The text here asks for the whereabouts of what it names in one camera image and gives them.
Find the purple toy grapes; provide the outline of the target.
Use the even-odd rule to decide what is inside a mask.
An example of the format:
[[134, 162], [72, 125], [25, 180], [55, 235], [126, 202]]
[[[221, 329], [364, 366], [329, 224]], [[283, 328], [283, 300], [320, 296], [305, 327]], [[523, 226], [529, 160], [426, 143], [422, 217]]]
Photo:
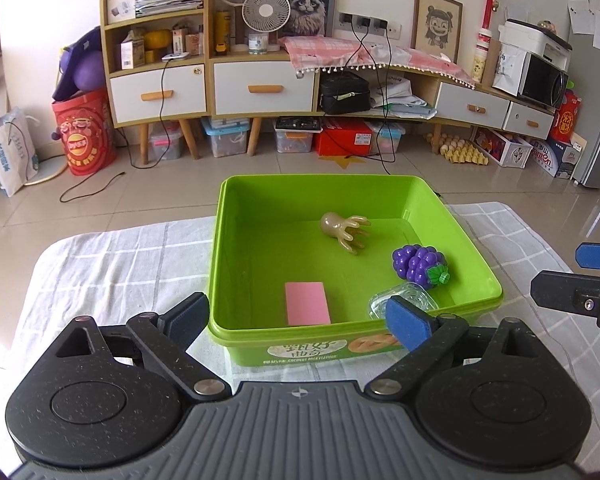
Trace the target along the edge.
[[405, 245], [398, 248], [392, 253], [392, 266], [401, 280], [426, 290], [446, 285], [451, 279], [445, 255], [432, 246]]

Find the pink rectangular block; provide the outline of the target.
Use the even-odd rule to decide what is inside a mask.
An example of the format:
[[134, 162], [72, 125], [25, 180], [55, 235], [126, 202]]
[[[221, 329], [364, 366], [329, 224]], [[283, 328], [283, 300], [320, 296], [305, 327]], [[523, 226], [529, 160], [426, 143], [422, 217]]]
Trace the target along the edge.
[[290, 326], [327, 325], [330, 314], [322, 282], [285, 284], [287, 323]]

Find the beige rubber octopus toy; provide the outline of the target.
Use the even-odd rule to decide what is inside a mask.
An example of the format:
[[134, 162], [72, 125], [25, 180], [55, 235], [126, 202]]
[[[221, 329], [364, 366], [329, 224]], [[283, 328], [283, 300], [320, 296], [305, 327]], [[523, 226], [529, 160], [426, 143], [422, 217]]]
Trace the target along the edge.
[[366, 228], [372, 222], [363, 216], [341, 217], [336, 212], [325, 212], [320, 221], [321, 231], [334, 238], [338, 244], [349, 254], [356, 255], [364, 245], [358, 240], [358, 236], [369, 236]]

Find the grey checkered cloth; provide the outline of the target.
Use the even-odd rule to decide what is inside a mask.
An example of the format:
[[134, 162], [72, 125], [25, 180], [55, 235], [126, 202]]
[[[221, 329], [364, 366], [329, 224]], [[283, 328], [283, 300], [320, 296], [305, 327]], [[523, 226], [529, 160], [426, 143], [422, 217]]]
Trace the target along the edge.
[[[600, 328], [594, 318], [537, 307], [529, 289], [539, 270], [566, 264], [512, 208], [498, 202], [451, 206], [505, 292], [498, 310], [479, 318], [494, 326], [521, 318], [568, 370], [593, 410], [578, 464], [600, 470]], [[8, 383], [15, 387], [78, 315], [118, 325], [144, 311], [162, 313], [208, 288], [211, 217], [88, 233], [53, 244], [35, 263], [17, 325]]]

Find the green plastic cookie box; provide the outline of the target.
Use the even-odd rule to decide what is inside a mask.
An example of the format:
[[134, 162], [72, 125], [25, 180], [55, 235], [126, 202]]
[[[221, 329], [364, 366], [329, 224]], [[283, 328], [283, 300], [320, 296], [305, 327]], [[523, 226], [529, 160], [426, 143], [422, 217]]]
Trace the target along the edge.
[[[356, 255], [325, 235], [325, 212], [366, 217]], [[448, 284], [432, 298], [468, 322], [495, 310], [503, 287], [425, 180], [372, 174], [234, 176], [220, 188], [210, 274], [212, 339], [243, 366], [371, 356], [398, 345], [370, 314], [373, 296], [396, 287], [392, 253], [432, 246], [445, 255]], [[285, 284], [322, 282], [327, 325], [290, 326]]]

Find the yellow egg tray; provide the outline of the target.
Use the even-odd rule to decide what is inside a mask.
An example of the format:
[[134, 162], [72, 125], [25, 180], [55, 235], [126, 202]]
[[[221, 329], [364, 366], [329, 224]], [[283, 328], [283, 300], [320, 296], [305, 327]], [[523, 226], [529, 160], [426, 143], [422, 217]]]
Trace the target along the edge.
[[453, 164], [486, 166], [489, 163], [489, 159], [478, 150], [475, 144], [459, 136], [442, 134], [439, 154]]

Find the blue lid storage bin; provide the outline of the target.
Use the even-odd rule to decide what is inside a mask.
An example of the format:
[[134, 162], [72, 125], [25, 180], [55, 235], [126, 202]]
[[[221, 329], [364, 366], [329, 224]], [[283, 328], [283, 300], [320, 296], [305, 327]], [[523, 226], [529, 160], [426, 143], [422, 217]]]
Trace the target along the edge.
[[215, 158], [245, 154], [247, 151], [250, 120], [242, 118], [229, 122], [224, 119], [201, 118]]

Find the red cardboard box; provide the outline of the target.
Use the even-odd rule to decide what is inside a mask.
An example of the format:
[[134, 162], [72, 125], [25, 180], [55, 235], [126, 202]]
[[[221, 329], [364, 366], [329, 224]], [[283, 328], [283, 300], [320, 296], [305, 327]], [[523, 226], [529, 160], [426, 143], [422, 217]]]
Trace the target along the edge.
[[323, 117], [315, 148], [323, 157], [365, 157], [370, 154], [372, 140], [373, 130], [360, 118]]

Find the red cylindrical bag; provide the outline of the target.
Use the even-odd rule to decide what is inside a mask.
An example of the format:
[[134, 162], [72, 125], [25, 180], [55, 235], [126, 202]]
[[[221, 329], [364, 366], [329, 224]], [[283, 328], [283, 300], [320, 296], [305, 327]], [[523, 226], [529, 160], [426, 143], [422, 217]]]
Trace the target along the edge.
[[52, 104], [55, 139], [64, 147], [68, 167], [77, 177], [89, 177], [117, 157], [108, 93], [105, 88]]

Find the white shopping bag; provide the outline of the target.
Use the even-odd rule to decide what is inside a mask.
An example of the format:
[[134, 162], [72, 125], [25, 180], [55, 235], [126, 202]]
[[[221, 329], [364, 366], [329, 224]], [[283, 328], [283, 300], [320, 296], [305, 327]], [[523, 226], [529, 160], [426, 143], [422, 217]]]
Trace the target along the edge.
[[12, 197], [38, 174], [29, 116], [16, 107], [0, 117], [0, 189]]

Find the black bag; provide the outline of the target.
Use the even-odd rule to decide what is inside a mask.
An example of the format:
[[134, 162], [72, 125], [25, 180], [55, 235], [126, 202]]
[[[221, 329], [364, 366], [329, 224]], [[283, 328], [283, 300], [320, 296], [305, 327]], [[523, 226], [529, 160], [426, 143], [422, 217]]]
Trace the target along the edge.
[[318, 108], [327, 115], [366, 112], [370, 105], [370, 83], [357, 73], [344, 70], [321, 76]]

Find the wooden cabinet with drawers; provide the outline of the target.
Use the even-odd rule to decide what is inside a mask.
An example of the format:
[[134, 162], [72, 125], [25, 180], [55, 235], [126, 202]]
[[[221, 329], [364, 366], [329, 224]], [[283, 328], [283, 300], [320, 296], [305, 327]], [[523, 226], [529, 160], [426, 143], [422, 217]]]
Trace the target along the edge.
[[[108, 3], [103, 1], [100, 16], [111, 120], [118, 128], [140, 129], [143, 157], [148, 155], [150, 125], [163, 120], [175, 120], [183, 126], [189, 151], [195, 153], [197, 144], [190, 125], [192, 120], [248, 118], [251, 130], [247, 152], [254, 154], [263, 119], [325, 116], [318, 108], [318, 96], [321, 76], [327, 72], [297, 73], [281, 47], [276, 52], [258, 55], [248, 52], [215, 55], [211, 44], [212, 7], [208, 4], [198, 9], [114, 22], [108, 16]], [[126, 32], [171, 24], [180, 18], [201, 18], [204, 22], [203, 54], [137, 67], [122, 65], [119, 50]], [[436, 138], [442, 135], [443, 127], [457, 126], [491, 128], [544, 139], [553, 123], [548, 110], [482, 84], [469, 89], [449, 79], [410, 70], [344, 70], [363, 78], [384, 79], [391, 74], [405, 77], [415, 96], [427, 102], [430, 113], [418, 114], [414, 110], [402, 113], [378, 107], [359, 112], [358, 117], [423, 122], [434, 127]]]

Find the pink checkered cloth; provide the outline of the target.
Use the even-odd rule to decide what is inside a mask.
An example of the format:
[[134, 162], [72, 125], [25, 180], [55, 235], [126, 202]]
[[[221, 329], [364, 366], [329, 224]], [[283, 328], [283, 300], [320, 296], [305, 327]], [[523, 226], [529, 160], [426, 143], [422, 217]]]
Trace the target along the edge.
[[474, 81], [460, 66], [440, 56], [388, 44], [361, 44], [359, 41], [320, 36], [284, 37], [278, 44], [289, 55], [297, 73], [335, 70], [410, 70], [454, 81], [469, 89]]

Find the cartoon girl picture frame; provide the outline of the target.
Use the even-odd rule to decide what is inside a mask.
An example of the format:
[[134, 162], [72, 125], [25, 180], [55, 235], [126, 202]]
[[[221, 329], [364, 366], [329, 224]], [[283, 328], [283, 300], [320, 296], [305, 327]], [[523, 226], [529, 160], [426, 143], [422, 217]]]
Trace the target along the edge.
[[412, 48], [455, 63], [460, 52], [463, 3], [456, 0], [414, 0]]

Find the cat picture frame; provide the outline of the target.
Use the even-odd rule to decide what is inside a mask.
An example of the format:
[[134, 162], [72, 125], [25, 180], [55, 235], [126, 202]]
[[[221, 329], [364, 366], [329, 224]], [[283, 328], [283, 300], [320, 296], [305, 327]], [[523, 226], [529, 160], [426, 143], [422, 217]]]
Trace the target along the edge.
[[280, 36], [332, 36], [336, 0], [288, 0], [290, 18]]

